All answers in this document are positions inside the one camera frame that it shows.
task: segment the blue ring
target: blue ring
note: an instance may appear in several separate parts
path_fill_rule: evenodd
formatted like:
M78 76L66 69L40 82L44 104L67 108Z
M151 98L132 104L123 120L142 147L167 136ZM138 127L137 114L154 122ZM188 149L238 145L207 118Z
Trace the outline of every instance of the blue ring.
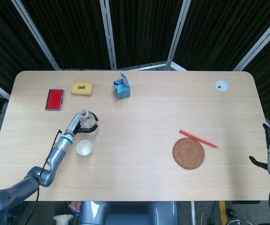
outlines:
M73 144L72 140L71 140L71 139L69 139L68 137L61 136L60 138L66 139L66 140L68 140L68 141L69 141L71 144Z

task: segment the wooden table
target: wooden table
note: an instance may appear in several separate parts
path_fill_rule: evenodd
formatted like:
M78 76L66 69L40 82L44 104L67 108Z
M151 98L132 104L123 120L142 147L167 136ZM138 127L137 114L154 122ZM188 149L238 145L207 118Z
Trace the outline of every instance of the wooden table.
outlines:
M97 136L77 134L41 201L266 200L270 176L248 156L267 161L265 122L252 76L246 72L125 71L131 97L117 100L118 71L20 73L0 132L0 189L42 166L57 130L81 109L99 118ZM215 88L217 80L227 92ZM72 95L73 81L94 83L93 95ZM49 89L64 89L60 112L44 110ZM183 129L214 143L205 160L182 169L172 157ZM76 144L89 139L91 157Z

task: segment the small white bowl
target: small white bowl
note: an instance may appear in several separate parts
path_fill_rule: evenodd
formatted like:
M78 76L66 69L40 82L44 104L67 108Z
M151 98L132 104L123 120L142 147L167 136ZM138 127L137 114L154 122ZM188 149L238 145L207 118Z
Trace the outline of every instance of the small white bowl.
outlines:
M91 156L93 154L93 145L89 140L81 140L77 144L77 152L81 156Z

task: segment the yellow sponge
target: yellow sponge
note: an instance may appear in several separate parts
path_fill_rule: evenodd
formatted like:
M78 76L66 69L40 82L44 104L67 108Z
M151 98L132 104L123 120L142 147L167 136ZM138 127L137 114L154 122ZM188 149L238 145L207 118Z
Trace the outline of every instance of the yellow sponge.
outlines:
M89 82L73 82L71 93L73 95L92 95L93 84Z

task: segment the floor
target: floor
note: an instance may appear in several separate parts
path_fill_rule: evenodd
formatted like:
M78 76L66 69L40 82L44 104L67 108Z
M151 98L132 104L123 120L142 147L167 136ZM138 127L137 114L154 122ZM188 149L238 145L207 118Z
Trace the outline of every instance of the floor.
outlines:
M140 65L139 68L144 66L150 66L149 64ZM0 115L0 128L4 119L4 114ZM68 202L38 202L34 214L28 223L28 225L40 225L40 224L56 224L52 219L55 215L61 215L68 213ZM232 204L232 202L225 202L227 209L232 209L236 212L238 218L242 218L250 221L252 224L257 225L260 223L270 223L270 211L267 201L261 201L259 204ZM34 202L24 202L19 208L14 210L14 214L17 215L12 224L21 225L27 221L31 210L33 209ZM213 224L221 225L221 215L219 202L195 202L196 222L197 224ZM212 218L209 221L211 212L213 210ZM178 211L180 225L191 224L191 209L190 202L178 202ZM77 224L77 218L71 220L71 224Z

